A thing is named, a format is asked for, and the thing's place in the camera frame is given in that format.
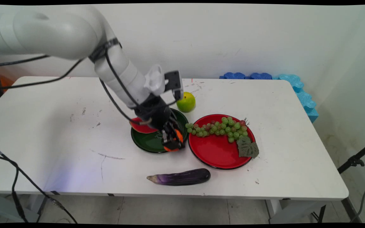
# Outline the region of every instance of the green apple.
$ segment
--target green apple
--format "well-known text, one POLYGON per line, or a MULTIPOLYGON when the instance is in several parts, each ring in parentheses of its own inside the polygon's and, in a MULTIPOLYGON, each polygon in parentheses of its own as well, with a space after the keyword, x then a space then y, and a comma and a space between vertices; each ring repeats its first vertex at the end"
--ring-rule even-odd
POLYGON ((177 107, 182 112, 190 112, 195 107, 195 97, 190 92, 184 92, 181 100, 177 101, 177 107))

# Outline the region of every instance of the floor tile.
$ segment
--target floor tile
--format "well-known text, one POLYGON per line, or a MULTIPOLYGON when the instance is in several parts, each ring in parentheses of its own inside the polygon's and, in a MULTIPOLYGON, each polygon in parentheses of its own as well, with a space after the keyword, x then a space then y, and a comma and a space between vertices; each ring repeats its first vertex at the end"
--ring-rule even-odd
POLYGON ((125 197, 119 224, 229 224, 226 199, 125 197))
MULTIPOLYGON (((61 202, 78 223, 117 224, 122 197, 114 196, 53 196, 61 202)), ((39 222, 73 223, 65 211, 49 201, 43 209, 39 222)))
POLYGON ((230 224, 268 224, 268 211, 262 199, 228 199, 230 224))

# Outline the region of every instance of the plate rim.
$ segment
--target plate rim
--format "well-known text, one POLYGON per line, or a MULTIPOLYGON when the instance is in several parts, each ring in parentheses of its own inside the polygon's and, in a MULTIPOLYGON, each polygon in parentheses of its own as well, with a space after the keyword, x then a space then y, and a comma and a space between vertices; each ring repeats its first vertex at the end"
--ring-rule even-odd
MULTIPOLYGON (((187 117, 182 113, 182 112, 180 112, 180 111, 178 111, 179 113, 181 113, 181 115, 184 117, 184 119, 187 121, 187 123, 189 123, 189 121, 188 121, 188 119, 187 119, 187 117)), ((132 136, 132 133, 133 133, 133 131, 136 131, 135 129, 133 129, 133 127, 131 127, 131 136, 132 136)), ((188 140, 188 137, 189 137, 189 133, 187 132, 187 138, 185 139, 185 140, 183 140, 183 142, 182 143, 184 143, 185 141, 187 141, 188 140)), ((136 141, 135 141, 135 138, 134 137, 132 137, 132 140, 133 140, 133 142, 135 143, 135 145, 136 146, 138 146, 140 149, 142 149, 142 150, 144 150, 144 151, 146 151, 146 152, 148 152, 148 153, 153 153, 153 154, 161 154, 161 153, 166 153, 166 152, 168 152, 168 151, 166 151, 166 150, 162 150, 162 151, 158 151, 158 152, 156 152, 156 151, 148 151, 148 150, 146 150, 146 149, 144 149, 144 148, 142 148, 138 143, 136 143, 136 141)))
MULTIPOLYGON (((232 117, 232 116, 229 116, 229 115, 226 115, 226 114, 209 114, 209 115, 206 115, 206 116, 203 116, 203 117, 201 117, 201 118, 199 118, 198 120, 200 120, 200 119, 202 119, 202 118, 204 118, 204 117, 208 117, 208 116, 213 116, 213 115, 224 115, 224 116, 228 116, 228 117, 232 117)), ((204 162, 203 160, 201 160, 195 153, 194 153, 194 151, 192 150, 192 147, 191 147, 191 144, 190 144, 190 142, 189 142, 189 135, 188 135, 188 137, 187 137, 187 140, 188 140, 188 146, 189 146, 189 148, 190 148, 190 150, 191 150, 191 152, 192 152, 192 154, 198 159, 198 160, 200 160, 202 163, 204 163, 205 165, 207 165, 207 166, 209 166, 209 167, 212 167, 212 168, 215 168, 215 169, 218 169, 218 170, 234 170, 234 169, 238 169, 238 168, 240 168, 240 167, 242 167, 242 166, 244 166, 244 165, 246 165, 247 163, 249 163, 249 161, 250 160, 252 160, 253 159, 253 157, 250 157, 250 159, 247 161, 247 162, 245 162, 244 164, 242 164, 241 166, 237 166, 237 167, 234 167, 234 168, 221 168, 221 167, 216 167, 216 166, 212 166, 212 165, 210 165, 210 164, 208 164, 208 163, 206 163, 206 162, 204 162)))

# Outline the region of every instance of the bunch of grapes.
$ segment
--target bunch of grapes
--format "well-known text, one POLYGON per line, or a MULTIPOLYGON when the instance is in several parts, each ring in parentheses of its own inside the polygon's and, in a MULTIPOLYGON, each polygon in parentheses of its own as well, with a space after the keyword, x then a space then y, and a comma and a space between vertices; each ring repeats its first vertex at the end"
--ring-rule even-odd
POLYGON ((188 133, 197 137, 207 137, 212 134, 216 134, 217 136, 227 135, 227 140, 230 143, 247 136, 246 122, 244 120, 236 122, 232 117, 222 117, 221 123, 211 121, 201 127, 198 124, 187 123, 185 127, 188 133))

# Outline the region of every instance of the white table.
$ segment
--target white table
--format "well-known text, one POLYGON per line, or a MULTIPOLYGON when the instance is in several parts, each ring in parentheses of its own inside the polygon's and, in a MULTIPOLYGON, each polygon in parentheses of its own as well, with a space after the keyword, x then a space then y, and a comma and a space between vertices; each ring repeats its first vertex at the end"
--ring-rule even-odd
MULTIPOLYGON (((47 79, 51 78, 22 77, 15 84, 47 79)), ((271 223, 290 222, 312 207, 349 195, 288 82, 182 82, 184 91, 196 98, 195 109, 184 114, 189 122, 209 114, 247 117, 259 157, 235 170, 218 170, 200 162, 188 144, 178 152, 145 152, 133 143, 128 121, 110 102, 98 78, 74 77, 8 90, 0 98, 0 150, 49 194, 266 199, 271 223), (181 187, 155 185, 146 179, 196 168, 207 168, 211 179, 181 187), (281 210, 278 200, 284 198, 295 203, 281 210)), ((111 94, 126 114, 136 117, 111 94)), ((167 103, 173 100, 171 92, 162 97, 167 103)), ((15 168, 0 160, 0 193, 10 193, 14 176, 15 168)), ((39 193, 22 175, 16 191, 39 193)))

